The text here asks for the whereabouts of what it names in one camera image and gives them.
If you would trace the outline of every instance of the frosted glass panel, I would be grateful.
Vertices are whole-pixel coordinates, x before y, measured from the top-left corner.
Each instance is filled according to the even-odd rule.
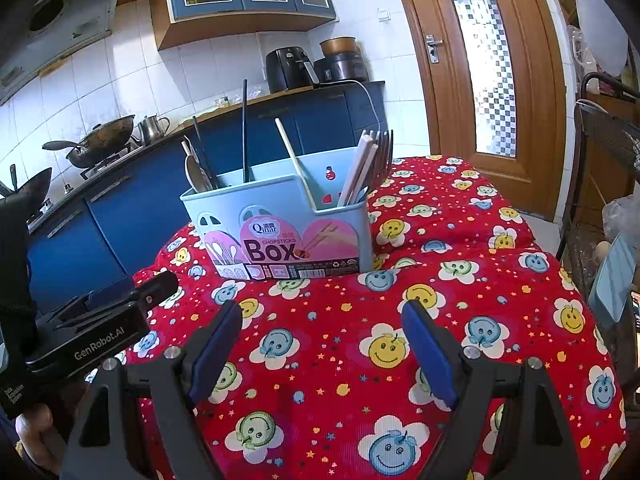
[[[476,105],[476,150],[515,158],[516,97],[507,36],[495,0],[453,0]]]

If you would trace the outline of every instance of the floral tablecloth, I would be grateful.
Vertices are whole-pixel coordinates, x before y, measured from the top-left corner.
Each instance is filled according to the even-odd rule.
[[[450,416],[402,332],[402,308],[419,300],[463,346],[510,363],[539,357],[584,478],[603,478],[625,446],[620,387],[571,278],[517,211],[467,163],[433,155],[394,160],[369,217],[379,270],[286,282],[220,278],[185,226],[135,277],[169,269],[180,288],[149,312],[152,331],[123,360],[182,344],[233,298],[240,339],[196,408],[226,478],[414,479]],[[151,401],[142,414],[156,468],[170,479]],[[501,415],[496,400],[469,479],[487,472]]]

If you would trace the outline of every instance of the finger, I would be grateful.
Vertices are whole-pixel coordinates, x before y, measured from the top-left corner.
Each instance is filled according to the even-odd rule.
[[[60,474],[60,464],[42,442],[41,434],[53,428],[50,409],[44,404],[36,404],[15,420],[15,431],[25,452],[33,463],[47,471]]]

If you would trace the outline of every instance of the brown pot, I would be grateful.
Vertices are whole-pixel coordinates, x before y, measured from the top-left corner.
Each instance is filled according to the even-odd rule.
[[[356,39],[351,36],[343,38],[331,38],[320,43],[324,56],[334,56],[335,54],[344,54],[345,52],[358,52]]]

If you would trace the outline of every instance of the wooden door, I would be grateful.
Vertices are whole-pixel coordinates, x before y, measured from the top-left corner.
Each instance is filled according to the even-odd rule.
[[[546,1],[402,2],[422,76],[431,153],[468,160],[516,208],[552,220],[566,100]],[[442,43],[428,46],[427,36]]]

